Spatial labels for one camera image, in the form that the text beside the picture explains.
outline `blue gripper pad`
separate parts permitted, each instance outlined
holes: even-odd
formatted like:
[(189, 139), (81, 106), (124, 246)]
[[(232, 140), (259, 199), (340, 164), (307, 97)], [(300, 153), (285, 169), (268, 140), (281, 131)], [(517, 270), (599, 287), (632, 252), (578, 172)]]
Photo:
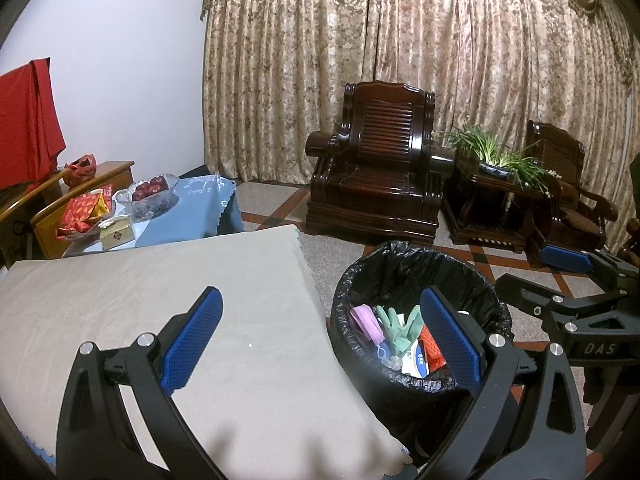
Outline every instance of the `blue gripper pad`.
[(550, 267), (583, 274), (593, 270), (593, 264), (586, 254), (563, 249), (562, 247), (545, 245), (540, 251), (540, 256), (543, 263)]
[(482, 387), (481, 356), (431, 287), (422, 292), (420, 313), (458, 386), (476, 396)]
[(196, 303), (189, 312), (191, 317), (164, 354), (160, 386), (168, 396), (186, 386), (222, 318), (222, 295), (219, 290), (211, 287), (198, 301), (199, 304)]

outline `curtain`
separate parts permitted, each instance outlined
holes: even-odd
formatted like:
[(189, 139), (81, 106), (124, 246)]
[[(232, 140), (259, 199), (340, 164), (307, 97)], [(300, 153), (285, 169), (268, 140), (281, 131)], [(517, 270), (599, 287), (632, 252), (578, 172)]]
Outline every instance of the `curtain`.
[(583, 186), (633, 215), (638, 42), (612, 0), (205, 0), (206, 163), (306, 183), (311, 131), (332, 131), (347, 82), (436, 92), (436, 130), (480, 123), (522, 148), (528, 119), (586, 147)]

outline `wall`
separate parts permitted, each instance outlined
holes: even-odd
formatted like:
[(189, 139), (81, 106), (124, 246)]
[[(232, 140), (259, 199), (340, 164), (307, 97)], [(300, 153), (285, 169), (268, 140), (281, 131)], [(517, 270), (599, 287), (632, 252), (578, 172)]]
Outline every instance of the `wall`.
[(135, 160), (134, 178), (204, 162), (202, 0), (31, 0), (0, 49), (0, 73), (51, 57), (66, 150)]

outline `trash can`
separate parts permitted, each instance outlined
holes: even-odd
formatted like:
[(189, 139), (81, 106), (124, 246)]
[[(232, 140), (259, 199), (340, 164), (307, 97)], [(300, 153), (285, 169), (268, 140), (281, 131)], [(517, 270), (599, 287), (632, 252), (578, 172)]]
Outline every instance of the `trash can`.
[(350, 309), (363, 303), (381, 305), (407, 317), (430, 285), (436, 285), (457, 310), (473, 316), (485, 333), (513, 339), (507, 306), (475, 267), (396, 240), (380, 245), (344, 272), (335, 289), (329, 326), (342, 368), (378, 420), (407, 447), (416, 465), (437, 449), (470, 396), (456, 386), (446, 367), (423, 379), (385, 367), (354, 334)]

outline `tissue box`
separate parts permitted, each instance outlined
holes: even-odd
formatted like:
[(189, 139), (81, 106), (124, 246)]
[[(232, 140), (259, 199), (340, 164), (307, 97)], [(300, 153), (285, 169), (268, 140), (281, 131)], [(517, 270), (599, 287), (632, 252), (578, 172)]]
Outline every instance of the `tissue box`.
[(128, 216), (114, 216), (100, 224), (100, 241), (105, 251), (136, 239)]

